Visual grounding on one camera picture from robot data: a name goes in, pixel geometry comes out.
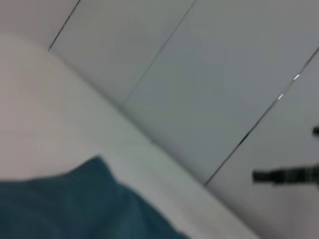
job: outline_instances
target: white cabinet door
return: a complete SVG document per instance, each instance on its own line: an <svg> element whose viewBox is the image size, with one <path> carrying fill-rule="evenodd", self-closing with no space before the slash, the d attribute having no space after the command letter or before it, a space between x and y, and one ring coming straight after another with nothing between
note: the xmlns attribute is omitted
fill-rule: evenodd
<svg viewBox="0 0 319 239"><path fill-rule="evenodd" d="M205 181L318 47L316 19L289 0L199 0L124 110Z"/></svg>
<svg viewBox="0 0 319 239"><path fill-rule="evenodd" d="M120 105L193 0L82 0L52 50Z"/></svg>
<svg viewBox="0 0 319 239"><path fill-rule="evenodd" d="M319 162L319 56L251 133L209 184L209 189L262 238L319 238L316 186L257 185L253 169Z"/></svg>

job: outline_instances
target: black object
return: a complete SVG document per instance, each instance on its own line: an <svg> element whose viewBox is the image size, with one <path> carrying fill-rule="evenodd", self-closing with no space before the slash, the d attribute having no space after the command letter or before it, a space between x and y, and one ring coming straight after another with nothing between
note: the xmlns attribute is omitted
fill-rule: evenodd
<svg viewBox="0 0 319 239"><path fill-rule="evenodd" d="M319 166L279 168L270 171L253 171L254 183L316 184L319 183Z"/></svg>
<svg viewBox="0 0 319 239"><path fill-rule="evenodd" d="M313 136L319 137L319 126L313 128Z"/></svg>

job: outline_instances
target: teal cloth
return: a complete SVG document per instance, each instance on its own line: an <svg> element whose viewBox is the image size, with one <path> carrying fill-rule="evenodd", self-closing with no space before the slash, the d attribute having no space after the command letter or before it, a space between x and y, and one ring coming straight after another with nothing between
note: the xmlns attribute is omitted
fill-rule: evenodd
<svg viewBox="0 0 319 239"><path fill-rule="evenodd" d="M73 171L0 183L0 239L179 239L100 157Z"/></svg>

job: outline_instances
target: white bed sheet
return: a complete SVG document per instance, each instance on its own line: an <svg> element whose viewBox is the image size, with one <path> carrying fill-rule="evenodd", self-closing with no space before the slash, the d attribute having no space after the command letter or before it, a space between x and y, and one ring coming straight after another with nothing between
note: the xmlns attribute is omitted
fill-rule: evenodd
<svg viewBox="0 0 319 239"><path fill-rule="evenodd" d="M66 172L100 154L115 177L195 239L256 236L44 49L0 35L0 179Z"/></svg>

